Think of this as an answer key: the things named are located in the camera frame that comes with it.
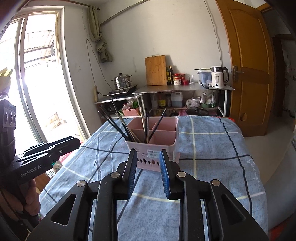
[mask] electric kettle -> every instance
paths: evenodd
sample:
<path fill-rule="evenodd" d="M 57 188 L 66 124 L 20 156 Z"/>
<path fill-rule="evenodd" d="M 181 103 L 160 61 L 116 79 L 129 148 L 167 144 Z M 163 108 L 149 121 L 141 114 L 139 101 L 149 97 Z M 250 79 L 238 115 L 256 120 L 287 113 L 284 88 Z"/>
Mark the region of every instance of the electric kettle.
<path fill-rule="evenodd" d="M 226 67 L 212 67 L 212 87 L 223 88 L 224 85 L 229 81 L 228 68 Z M 224 80 L 223 71 L 226 71 L 227 80 Z"/>

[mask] label sticker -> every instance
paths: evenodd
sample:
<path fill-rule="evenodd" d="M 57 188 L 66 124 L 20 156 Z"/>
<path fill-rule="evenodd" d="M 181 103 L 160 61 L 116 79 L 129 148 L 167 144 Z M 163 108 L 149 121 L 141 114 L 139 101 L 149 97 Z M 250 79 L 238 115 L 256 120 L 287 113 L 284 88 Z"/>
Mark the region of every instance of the label sticker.
<path fill-rule="evenodd" d="M 160 151 L 147 150 L 147 154 L 148 154 L 149 158 L 159 159 L 159 153 L 160 153 Z"/>

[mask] human hand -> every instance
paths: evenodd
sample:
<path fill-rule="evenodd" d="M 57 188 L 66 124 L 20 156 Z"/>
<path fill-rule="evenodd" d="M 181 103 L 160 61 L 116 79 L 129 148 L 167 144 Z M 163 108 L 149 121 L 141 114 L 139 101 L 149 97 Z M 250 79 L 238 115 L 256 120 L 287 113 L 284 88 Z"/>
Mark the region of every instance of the human hand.
<path fill-rule="evenodd" d="M 2 194 L 5 196 L 14 211 L 21 212 L 25 209 L 25 211 L 27 211 L 31 216 L 35 216 L 40 212 L 39 194 L 36 191 L 36 182 L 34 179 L 29 181 L 29 189 L 25 198 L 27 204 L 24 207 L 21 202 L 8 191 L 2 189 L 2 193 L 0 193 L 1 208 L 11 219 L 17 221 L 18 217 L 9 208 Z"/>

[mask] pink utensil holder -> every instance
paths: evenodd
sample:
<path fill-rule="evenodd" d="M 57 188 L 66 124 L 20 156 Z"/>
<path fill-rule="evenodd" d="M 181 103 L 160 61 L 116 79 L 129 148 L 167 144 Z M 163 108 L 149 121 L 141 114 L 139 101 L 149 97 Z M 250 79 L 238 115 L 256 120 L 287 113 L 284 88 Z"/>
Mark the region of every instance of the pink utensil holder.
<path fill-rule="evenodd" d="M 122 112 L 124 113 L 124 116 L 139 116 L 140 115 L 139 107 L 136 109 L 122 110 Z"/>
<path fill-rule="evenodd" d="M 150 135 L 159 119 L 160 117 L 149 118 Z M 160 172 L 159 153 L 162 149 L 166 149 L 171 161 L 179 163 L 180 153 L 176 152 L 179 141 L 178 121 L 177 117 L 163 117 L 148 144 L 125 141 L 129 150 L 135 149 L 137 151 L 137 168 Z M 140 117 L 134 118 L 128 127 L 140 141 L 144 140 L 143 124 Z"/>

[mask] metal screw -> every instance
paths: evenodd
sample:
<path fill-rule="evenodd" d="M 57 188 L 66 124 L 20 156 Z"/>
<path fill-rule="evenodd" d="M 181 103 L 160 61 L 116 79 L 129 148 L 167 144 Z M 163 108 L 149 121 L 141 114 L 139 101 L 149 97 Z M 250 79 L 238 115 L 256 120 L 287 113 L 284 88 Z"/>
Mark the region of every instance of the metal screw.
<path fill-rule="evenodd" d="M 112 172 L 111 173 L 111 177 L 112 178 L 117 178 L 117 177 L 119 177 L 120 176 L 120 174 L 118 173 L 118 172 Z"/>
<path fill-rule="evenodd" d="M 212 184 L 214 185 L 214 186 L 216 186 L 216 187 L 218 187 L 218 186 L 220 186 L 220 181 L 219 180 L 213 180 L 212 181 Z"/>
<path fill-rule="evenodd" d="M 12 125 L 13 117 L 12 117 L 12 112 L 9 114 L 9 124 Z"/>
<path fill-rule="evenodd" d="M 177 175 L 178 175 L 178 177 L 186 177 L 185 172 L 178 172 Z"/>
<path fill-rule="evenodd" d="M 76 185 L 77 185 L 78 187 L 83 187 L 83 186 L 85 185 L 85 181 L 80 180 L 80 181 L 78 181 L 78 182 L 76 183 Z"/>
<path fill-rule="evenodd" d="M 5 124 L 8 122 L 8 113 L 7 112 L 4 114 L 4 122 L 5 122 Z"/>

